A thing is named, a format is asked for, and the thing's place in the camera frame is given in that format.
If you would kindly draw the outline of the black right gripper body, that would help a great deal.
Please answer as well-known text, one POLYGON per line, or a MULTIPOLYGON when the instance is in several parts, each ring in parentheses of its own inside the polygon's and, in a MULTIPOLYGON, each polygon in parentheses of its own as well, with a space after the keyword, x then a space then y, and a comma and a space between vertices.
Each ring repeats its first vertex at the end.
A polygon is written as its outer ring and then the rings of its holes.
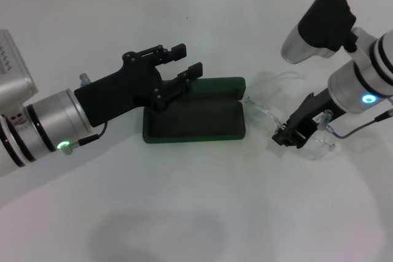
POLYGON ((332 120, 346 113, 334 103, 327 88, 317 95, 310 93, 298 109, 290 115, 288 121, 291 120, 294 123, 295 133, 302 134, 308 141, 317 131, 317 123, 314 121, 314 117, 320 113, 323 114, 326 110, 333 112, 332 120))

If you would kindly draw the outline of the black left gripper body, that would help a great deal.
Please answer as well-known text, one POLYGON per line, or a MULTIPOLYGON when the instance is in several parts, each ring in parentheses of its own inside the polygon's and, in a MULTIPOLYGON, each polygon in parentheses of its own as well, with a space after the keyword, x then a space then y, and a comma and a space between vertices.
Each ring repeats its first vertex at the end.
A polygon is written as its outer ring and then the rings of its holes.
POLYGON ((154 89, 162 84, 156 66, 161 50, 123 54, 123 66, 115 73, 74 91, 88 122, 97 127, 134 108, 151 105, 154 89))

